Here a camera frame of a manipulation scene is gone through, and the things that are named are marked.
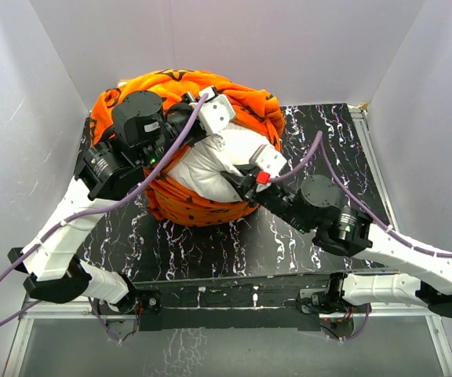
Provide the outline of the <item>orange patterned pillowcase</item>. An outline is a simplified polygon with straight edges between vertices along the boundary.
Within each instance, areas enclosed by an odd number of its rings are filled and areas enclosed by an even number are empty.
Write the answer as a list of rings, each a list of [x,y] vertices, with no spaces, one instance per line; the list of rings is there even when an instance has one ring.
[[[114,107],[129,94],[138,90],[157,93],[168,111],[187,92],[198,95],[209,86],[229,99],[235,118],[218,134],[175,152],[148,185],[147,209],[158,220],[204,227],[254,213],[257,206],[241,200],[222,172],[239,175],[238,168],[246,165],[262,145],[281,149],[285,118],[279,99],[267,90],[252,89],[212,72],[165,69],[121,81],[103,91],[90,112],[90,135],[97,144],[113,123]]]

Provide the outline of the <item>white pillow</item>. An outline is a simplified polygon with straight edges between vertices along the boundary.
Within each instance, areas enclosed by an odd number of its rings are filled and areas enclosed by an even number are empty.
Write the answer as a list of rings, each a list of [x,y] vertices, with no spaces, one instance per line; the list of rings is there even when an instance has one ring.
[[[218,134],[197,142],[166,174],[204,199],[219,203],[239,202],[235,190],[221,171],[240,175],[239,168],[261,145],[271,145],[263,135],[230,122]]]

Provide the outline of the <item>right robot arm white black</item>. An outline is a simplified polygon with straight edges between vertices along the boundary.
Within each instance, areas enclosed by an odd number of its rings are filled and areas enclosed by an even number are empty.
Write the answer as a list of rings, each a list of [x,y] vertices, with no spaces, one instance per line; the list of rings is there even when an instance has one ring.
[[[380,263],[386,273],[333,273],[326,290],[312,297],[324,313],[374,302],[422,306],[452,319],[452,252],[374,223],[350,207],[329,178],[307,176],[297,189],[268,183],[257,168],[222,176],[247,203],[260,205],[302,233],[314,232],[314,245],[340,257]],[[261,185],[268,183],[267,188]]]

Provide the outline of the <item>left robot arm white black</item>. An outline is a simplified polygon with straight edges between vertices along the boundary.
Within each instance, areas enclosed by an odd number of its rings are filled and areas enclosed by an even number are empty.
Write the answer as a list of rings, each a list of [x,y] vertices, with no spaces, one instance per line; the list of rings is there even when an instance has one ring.
[[[213,87],[187,92],[165,109],[157,93],[136,90],[112,107],[111,124],[80,157],[46,225],[26,247],[8,253],[14,269],[27,275],[29,298],[64,304],[83,296],[120,313],[140,305],[126,275],[91,265],[76,251],[106,214],[143,192],[180,147],[210,135],[206,107],[216,95]]]

